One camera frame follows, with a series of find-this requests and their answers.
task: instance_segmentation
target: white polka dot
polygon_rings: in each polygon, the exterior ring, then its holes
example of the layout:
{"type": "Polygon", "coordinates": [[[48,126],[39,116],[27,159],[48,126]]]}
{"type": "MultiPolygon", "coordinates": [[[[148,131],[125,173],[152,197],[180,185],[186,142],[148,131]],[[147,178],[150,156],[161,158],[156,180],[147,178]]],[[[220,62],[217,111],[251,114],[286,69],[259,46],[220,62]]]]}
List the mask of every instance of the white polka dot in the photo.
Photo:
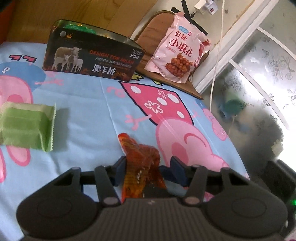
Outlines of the white polka dot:
{"type": "Polygon", "coordinates": [[[178,116],[180,116],[182,119],[185,118],[185,116],[184,116],[180,111],[177,111],[177,114],[178,114],[178,116]]]}
{"type": "Polygon", "coordinates": [[[131,90],[136,94],[141,94],[141,90],[137,86],[131,86],[131,90]]]}
{"type": "Polygon", "coordinates": [[[161,103],[162,105],[168,105],[167,102],[166,102],[163,98],[158,97],[157,100],[158,100],[158,102],[161,103]]]}
{"type": "Polygon", "coordinates": [[[170,98],[171,101],[179,104],[179,100],[177,99],[176,96],[172,95],[172,94],[168,94],[168,97],[170,98]]]}

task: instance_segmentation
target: white cord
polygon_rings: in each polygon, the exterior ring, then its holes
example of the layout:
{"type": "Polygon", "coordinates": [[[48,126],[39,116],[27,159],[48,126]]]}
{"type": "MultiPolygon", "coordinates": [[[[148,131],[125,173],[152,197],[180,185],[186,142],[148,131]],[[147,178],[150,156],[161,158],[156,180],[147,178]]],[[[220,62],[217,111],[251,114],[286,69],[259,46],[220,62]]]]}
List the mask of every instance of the white cord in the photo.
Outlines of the white cord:
{"type": "Polygon", "coordinates": [[[228,130],[228,137],[230,136],[231,127],[232,127],[232,125],[233,125],[233,123],[234,123],[234,119],[235,119],[235,118],[236,118],[236,116],[233,116],[233,117],[232,117],[232,122],[231,122],[231,125],[230,125],[229,130],[228,130]]]}
{"type": "Polygon", "coordinates": [[[216,79],[216,71],[217,71],[217,65],[218,65],[218,62],[219,62],[219,54],[220,54],[220,49],[221,49],[221,44],[222,44],[221,43],[222,42],[222,37],[223,37],[224,6],[225,6],[225,0],[223,0],[223,3],[222,3],[221,35],[220,35],[220,42],[219,42],[218,53],[217,53],[217,60],[216,60],[214,77],[213,77],[212,88],[211,88],[210,111],[212,109],[212,98],[213,98],[214,82],[215,82],[215,79],[216,79]]]}

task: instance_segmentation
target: red snack package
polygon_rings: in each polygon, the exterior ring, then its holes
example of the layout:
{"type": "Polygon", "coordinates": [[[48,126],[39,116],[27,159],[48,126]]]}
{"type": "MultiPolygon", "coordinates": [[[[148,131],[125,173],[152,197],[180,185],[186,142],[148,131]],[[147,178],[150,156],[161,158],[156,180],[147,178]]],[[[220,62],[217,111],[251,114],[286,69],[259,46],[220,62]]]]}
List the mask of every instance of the red snack package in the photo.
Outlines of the red snack package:
{"type": "Polygon", "coordinates": [[[185,83],[210,47],[211,43],[206,35],[192,25],[183,12],[176,13],[172,26],[159,43],[145,70],[159,73],[167,80],[185,83]]]}
{"type": "Polygon", "coordinates": [[[143,197],[147,184],[165,189],[165,183],[158,169],[160,155],[153,146],[138,144],[128,134],[121,133],[118,139],[126,154],[126,175],[122,188],[122,202],[126,198],[143,197]]]}

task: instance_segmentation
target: pink snack bag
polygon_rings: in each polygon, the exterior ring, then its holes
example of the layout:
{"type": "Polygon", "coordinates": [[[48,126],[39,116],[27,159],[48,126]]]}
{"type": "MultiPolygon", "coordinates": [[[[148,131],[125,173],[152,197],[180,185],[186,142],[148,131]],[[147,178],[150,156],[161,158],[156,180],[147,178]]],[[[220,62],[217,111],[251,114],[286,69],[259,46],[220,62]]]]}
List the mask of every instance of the pink snack bag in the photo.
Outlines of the pink snack bag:
{"type": "Polygon", "coordinates": [[[159,43],[145,70],[159,73],[167,80],[185,83],[210,47],[211,43],[206,35],[192,25],[183,12],[176,13],[172,26],[159,43]]]}

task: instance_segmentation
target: lamb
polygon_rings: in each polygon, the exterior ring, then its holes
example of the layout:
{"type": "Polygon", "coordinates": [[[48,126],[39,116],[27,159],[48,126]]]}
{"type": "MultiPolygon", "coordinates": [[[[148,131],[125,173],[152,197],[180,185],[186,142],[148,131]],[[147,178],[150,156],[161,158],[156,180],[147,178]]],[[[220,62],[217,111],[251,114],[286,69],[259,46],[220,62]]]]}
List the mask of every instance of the lamb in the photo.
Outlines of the lamb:
{"type": "Polygon", "coordinates": [[[73,55],[71,55],[70,57],[69,57],[69,60],[68,60],[68,62],[67,62],[67,67],[66,67],[66,70],[69,70],[70,68],[71,68],[71,64],[73,63],[73,55]]]}
{"type": "Polygon", "coordinates": [[[63,68],[65,64],[68,62],[70,55],[65,55],[64,57],[56,57],[54,58],[54,64],[52,65],[52,70],[55,68],[57,69],[58,64],[62,64],[61,72],[63,71],[63,68]]]}
{"type": "Polygon", "coordinates": [[[71,72],[73,71],[75,66],[76,66],[75,67],[75,72],[77,70],[77,67],[78,67],[78,71],[81,71],[82,64],[83,64],[83,59],[78,59],[77,55],[73,56],[73,67],[71,69],[71,72]]]}

